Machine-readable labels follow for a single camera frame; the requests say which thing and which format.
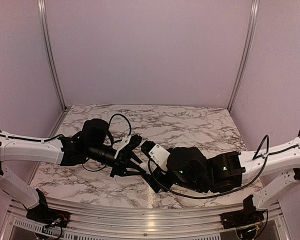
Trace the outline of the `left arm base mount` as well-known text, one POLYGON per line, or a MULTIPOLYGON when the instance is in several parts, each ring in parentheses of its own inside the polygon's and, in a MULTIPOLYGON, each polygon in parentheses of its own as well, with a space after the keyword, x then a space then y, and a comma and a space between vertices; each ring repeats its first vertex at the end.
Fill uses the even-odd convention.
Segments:
POLYGON ((47 209, 28 209, 26 218, 45 224, 46 226, 58 226, 66 228, 70 219, 68 211, 47 208, 47 209))

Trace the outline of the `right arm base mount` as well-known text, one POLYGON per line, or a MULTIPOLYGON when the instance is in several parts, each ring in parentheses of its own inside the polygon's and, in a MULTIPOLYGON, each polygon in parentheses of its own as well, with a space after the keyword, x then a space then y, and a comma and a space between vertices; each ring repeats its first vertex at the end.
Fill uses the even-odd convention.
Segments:
POLYGON ((265 212, 265 210, 248 212, 241 209, 222 213, 220 219, 224 229, 238 228, 263 221, 265 212))

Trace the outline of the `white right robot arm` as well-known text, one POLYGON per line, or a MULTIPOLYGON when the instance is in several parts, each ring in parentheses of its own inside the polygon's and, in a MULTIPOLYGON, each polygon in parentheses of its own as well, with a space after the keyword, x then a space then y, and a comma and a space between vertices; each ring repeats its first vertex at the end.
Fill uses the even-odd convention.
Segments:
POLYGON ((232 151, 206 158, 196 147, 169 150, 145 141, 141 151, 156 168, 147 166, 146 180, 154 192, 170 192, 172 185, 197 192, 211 192, 221 197, 243 190, 257 178, 280 172, 265 188, 246 198, 249 205, 238 212, 237 219, 248 224, 289 188, 300 184, 300 131, 298 136, 281 145, 256 151, 232 151))

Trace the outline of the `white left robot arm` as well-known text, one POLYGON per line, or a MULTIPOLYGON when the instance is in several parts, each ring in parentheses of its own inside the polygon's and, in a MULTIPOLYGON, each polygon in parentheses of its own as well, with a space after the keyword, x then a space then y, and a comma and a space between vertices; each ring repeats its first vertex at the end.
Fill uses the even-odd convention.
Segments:
POLYGON ((111 175, 138 176, 146 172, 141 160, 133 150, 142 142, 142 137, 127 135, 117 149, 106 145, 109 139, 114 144, 108 122, 94 118, 87 120, 82 129, 73 136, 63 134, 51 138, 31 138, 13 135, 0 129, 0 189, 21 202, 28 211, 43 223, 53 219, 43 193, 29 186, 9 169, 8 161, 43 162, 63 167, 72 167, 95 160, 112 168, 111 175))

